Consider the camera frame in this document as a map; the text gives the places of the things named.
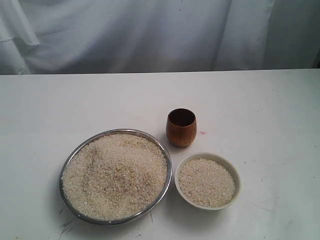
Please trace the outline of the brown wooden cup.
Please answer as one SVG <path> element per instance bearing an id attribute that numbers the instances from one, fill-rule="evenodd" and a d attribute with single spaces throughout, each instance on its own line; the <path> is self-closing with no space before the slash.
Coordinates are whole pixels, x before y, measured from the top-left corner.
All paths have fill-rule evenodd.
<path id="1" fill-rule="evenodd" d="M 180 148 L 190 146 L 197 135 L 196 115 L 189 109 L 177 108 L 167 116 L 166 136 L 168 141 Z"/>

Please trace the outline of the steel basin of rice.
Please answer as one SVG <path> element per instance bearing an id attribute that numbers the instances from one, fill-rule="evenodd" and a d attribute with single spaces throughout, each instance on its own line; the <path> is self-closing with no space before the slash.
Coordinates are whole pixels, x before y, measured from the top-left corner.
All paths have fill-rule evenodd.
<path id="1" fill-rule="evenodd" d="M 158 139 L 136 129 L 112 129 L 85 140 L 68 156 L 59 191 L 78 218 L 114 226 L 149 213 L 171 179 L 171 157 Z"/>

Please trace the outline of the white bowl of rice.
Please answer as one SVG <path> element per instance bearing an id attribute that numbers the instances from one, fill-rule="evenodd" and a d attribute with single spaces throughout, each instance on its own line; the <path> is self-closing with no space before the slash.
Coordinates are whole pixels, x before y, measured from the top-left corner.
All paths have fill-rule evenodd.
<path id="1" fill-rule="evenodd" d="M 231 206 L 241 189 L 236 168 L 225 158 L 209 152 L 185 157 L 175 170 L 174 182 L 184 200 L 208 211 Z"/>

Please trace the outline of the white cloth backdrop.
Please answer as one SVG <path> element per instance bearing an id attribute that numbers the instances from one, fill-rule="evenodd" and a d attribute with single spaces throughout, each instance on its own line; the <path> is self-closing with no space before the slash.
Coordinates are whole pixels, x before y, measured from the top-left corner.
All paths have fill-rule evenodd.
<path id="1" fill-rule="evenodd" d="M 3 75 L 312 68 L 317 0 L 3 0 Z"/>

